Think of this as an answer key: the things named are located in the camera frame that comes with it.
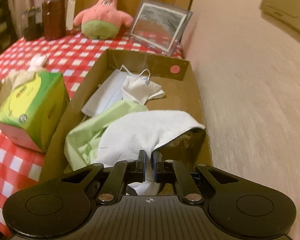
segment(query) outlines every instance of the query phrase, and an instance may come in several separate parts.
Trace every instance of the pink plush toy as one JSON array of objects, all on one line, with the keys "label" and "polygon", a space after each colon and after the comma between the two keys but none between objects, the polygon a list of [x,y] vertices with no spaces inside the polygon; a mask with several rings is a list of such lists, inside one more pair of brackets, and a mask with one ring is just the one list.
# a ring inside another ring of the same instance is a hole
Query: pink plush toy
[{"label": "pink plush toy", "polygon": [[117,0],[99,0],[96,5],[81,11],[74,18],[74,25],[81,24],[81,31],[89,39],[114,38],[124,24],[131,26],[131,15],[117,10]]}]

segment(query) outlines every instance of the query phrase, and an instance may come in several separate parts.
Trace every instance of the metal pin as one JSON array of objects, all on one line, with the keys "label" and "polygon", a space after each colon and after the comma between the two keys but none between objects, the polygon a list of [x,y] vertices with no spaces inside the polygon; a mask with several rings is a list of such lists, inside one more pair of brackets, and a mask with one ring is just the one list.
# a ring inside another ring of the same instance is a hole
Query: metal pin
[{"label": "metal pin", "polygon": [[201,196],[196,193],[191,193],[191,194],[186,195],[186,199],[189,201],[199,201],[199,200],[201,200]]},{"label": "metal pin", "polygon": [[114,199],[114,196],[112,194],[108,194],[108,193],[104,193],[104,194],[101,194],[99,196],[99,200],[101,201],[111,201]]}]

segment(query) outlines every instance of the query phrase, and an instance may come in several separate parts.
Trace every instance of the ribbed gray surface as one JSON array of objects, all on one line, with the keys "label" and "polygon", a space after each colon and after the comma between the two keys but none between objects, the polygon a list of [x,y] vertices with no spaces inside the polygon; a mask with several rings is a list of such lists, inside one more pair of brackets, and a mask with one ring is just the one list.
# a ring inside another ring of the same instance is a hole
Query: ribbed gray surface
[{"label": "ribbed gray surface", "polygon": [[177,196],[124,196],[99,207],[90,221],[59,240],[236,240],[216,228],[200,207]]}]

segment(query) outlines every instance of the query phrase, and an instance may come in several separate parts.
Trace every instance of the red checkered tablecloth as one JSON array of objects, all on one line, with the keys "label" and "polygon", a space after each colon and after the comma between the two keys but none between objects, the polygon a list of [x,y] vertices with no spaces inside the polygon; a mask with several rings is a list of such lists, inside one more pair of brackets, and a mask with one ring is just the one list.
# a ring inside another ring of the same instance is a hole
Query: red checkered tablecloth
[{"label": "red checkered tablecloth", "polygon": [[[81,33],[73,33],[55,40],[43,37],[36,41],[20,39],[0,55],[0,77],[11,70],[28,69],[36,54],[49,56],[48,71],[61,72],[70,98],[102,52],[106,49],[133,50],[155,53],[120,33],[114,40],[90,40]],[[181,57],[180,49],[173,55]],[[2,207],[14,192],[35,185],[39,180],[44,155],[12,144],[0,131],[0,231],[9,235],[2,217]]]}]

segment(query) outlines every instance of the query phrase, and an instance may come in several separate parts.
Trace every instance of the picture frame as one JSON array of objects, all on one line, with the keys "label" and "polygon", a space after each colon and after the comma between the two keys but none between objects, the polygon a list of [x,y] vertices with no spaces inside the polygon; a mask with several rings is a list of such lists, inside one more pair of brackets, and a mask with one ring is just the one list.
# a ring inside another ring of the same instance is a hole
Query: picture frame
[{"label": "picture frame", "polygon": [[180,42],[192,12],[153,0],[142,0],[129,36],[156,52],[171,56]]}]

